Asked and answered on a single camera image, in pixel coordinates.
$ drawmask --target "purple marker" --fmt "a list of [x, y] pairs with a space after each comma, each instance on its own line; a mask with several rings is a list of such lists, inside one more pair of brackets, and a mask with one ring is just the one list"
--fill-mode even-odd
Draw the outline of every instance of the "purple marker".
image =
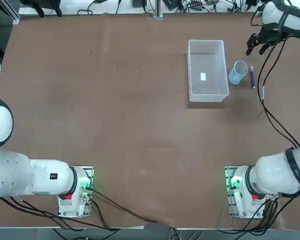
[[255, 89], [256, 85], [255, 85], [255, 76], [254, 76], [254, 66], [250, 67], [250, 72], [251, 72], [251, 87]]

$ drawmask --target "clear plastic container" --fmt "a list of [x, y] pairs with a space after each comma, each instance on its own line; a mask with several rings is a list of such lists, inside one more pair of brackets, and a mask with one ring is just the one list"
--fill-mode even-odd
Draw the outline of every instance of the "clear plastic container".
[[244, 61], [236, 61], [231, 72], [229, 73], [229, 82], [237, 85], [247, 75], [248, 66]]
[[189, 40], [190, 102], [222, 102], [229, 95], [224, 42]]

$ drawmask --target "brown table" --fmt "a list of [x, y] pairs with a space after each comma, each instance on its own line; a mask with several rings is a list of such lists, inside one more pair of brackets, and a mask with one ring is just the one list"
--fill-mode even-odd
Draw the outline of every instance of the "brown table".
[[[5, 148], [94, 165], [96, 188], [132, 211], [178, 228], [216, 228], [227, 195], [225, 166], [254, 164], [289, 147], [264, 114], [258, 117], [249, 77], [230, 86], [221, 104], [188, 101], [190, 39], [221, 39], [228, 71], [244, 60], [259, 72], [265, 56], [245, 56], [247, 39], [260, 30], [250, 26], [251, 16], [24, 18], [13, 27], [0, 77], [0, 97], [15, 120]], [[265, 97], [300, 141], [300, 40], [286, 44]], [[57, 212], [56, 197], [27, 199]], [[111, 226], [144, 224], [100, 205]], [[100, 223], [96, 211], [86, 220]], [[0, 202], [0, 227], [13, 226], [54, 224]], [[227, 210], [221, 227], [230, 227]], [[300, 199], [275, 228], [300, 229]]]

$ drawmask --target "transparent bin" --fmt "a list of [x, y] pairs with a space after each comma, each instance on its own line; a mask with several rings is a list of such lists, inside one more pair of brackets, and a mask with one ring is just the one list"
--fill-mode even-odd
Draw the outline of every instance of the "transparent bin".
[[189, 40], [190, 102], [222, 102], [229, 95], [224, 41]]

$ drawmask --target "light blue plastic cup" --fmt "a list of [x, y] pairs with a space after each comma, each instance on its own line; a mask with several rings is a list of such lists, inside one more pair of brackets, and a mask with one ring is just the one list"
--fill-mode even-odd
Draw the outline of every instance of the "light blue plastic cup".
[[247, 75], [248, 66], [244, 61], [236, 61], [231, 72], [229, 73], [229, 82], [237, 85]]

